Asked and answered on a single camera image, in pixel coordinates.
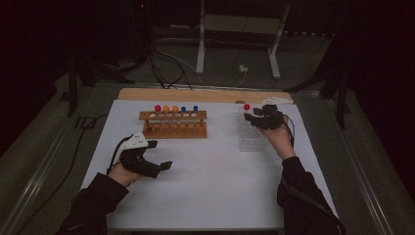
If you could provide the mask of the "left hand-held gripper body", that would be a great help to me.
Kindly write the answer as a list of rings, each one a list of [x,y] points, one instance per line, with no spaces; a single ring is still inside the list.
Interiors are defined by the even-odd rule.
[[[121,145],[119,161],[122,166],[142,176],[156,178],[161,172],[160,164],[154,164],[144,158],[148,145],[148,140],[144,134],[138,132],[133,134],[125,143]]]

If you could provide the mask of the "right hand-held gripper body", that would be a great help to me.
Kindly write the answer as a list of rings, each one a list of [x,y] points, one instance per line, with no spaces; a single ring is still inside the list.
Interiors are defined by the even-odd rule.
[[[280,105],[292,104],[291,99],[284,99],[279,97],[269,97],[261,103],[263,116],[253,115],[251,124],[261,129],[274,130],[284,123],[284,117],[288,118],[288,123],[293,123],[292,120],[279,110]]]

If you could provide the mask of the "clear plastic test tube rack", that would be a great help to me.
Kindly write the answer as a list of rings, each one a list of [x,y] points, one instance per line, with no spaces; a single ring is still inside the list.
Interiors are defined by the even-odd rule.
[[[262,133],[245,119],[245,113],[240,110],[236,114],[239,149],[241,152],[260,152],[266,145]]]

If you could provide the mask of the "wooden test tube rack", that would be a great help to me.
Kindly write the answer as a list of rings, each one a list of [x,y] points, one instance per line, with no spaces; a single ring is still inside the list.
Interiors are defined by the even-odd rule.
[[[141,112],[148,139],[193,139],[208,136],[207,112]]]

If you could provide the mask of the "person's right hand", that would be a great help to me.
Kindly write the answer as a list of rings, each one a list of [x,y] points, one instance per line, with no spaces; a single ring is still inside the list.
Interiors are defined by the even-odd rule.
[[[295,157],[296,152],[291,143],[290,128],[287,126],[288,118],[284,117],[284,123],[278,128],[261,129],[261,133],[267,138],[273,149],[282,161]]]

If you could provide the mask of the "person's left hand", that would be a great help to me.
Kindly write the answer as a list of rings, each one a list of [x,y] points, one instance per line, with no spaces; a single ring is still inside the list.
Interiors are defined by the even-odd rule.
[[[142,175],[125,169],[122,164],[116,164],[108,173],[108,177],[120,185],[128,187],[130,184],[142,178]]]

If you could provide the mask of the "white table mat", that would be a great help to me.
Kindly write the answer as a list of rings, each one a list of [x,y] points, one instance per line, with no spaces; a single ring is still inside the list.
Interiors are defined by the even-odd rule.
[[[103,128],[82,188],[97,172],[105,173],[117,143],[142,129],[138,115],[155,104],[207,111],[207,138],[163,139],[144,158],[172,161],[157,179],[144,178],[107,216],[108,228],[130,231],[267,230],[282,228],[283,211],[276,191],[282,166],[265,141],[258,152],[240,152],[236,114],[242,105],[202,102],[115,100]],[[312,149],[296,105],[278,105],[294,122],[295,150],[311,172],[331,209],[331,193]]]

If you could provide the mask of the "wooden table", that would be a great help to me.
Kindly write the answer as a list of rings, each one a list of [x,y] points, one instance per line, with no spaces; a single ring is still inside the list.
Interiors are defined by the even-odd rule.
[[[244,90],[201,90],[201,89],[156,89],[122,88],[117,98],[134,101],[178,101],[211,103],[253,103],[270,100],[275,104],[293,104],[293,98],[286,92],[244,91]]]

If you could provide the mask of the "white metal stand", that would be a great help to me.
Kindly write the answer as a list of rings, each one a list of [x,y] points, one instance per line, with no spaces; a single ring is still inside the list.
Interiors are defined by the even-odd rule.
[[[200,1],[199,48],[196,62],[196,74],[203,74],[205,67],[207,30],[226,32],[247,32],[271,34],[274,42],[267,48],[267,56],[274,79],[279,79],[281,73],[276,59],[276,52],[284,31],[285,23],[290,12],[291,4],[281,8],[282,13],[277,18],[261,18],[250,16],[214,15],[206,12],[206,0]]]

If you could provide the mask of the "black power strip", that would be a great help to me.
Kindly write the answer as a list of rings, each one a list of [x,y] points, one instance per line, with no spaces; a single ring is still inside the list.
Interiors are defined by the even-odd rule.
[[[325,33],[325,32],[310,32],[310,31],[294,31],[294,30],[284,30],[284,34],[289,36],[306,36],[306,37],[322,37],[322,38],[332,38],[335,33]]]

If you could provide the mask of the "black floor bracket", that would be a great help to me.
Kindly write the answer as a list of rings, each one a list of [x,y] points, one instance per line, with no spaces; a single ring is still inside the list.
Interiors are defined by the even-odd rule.
[[[79,117],[75,123],[75,129],[93,129],[97,123],[95,117]]]

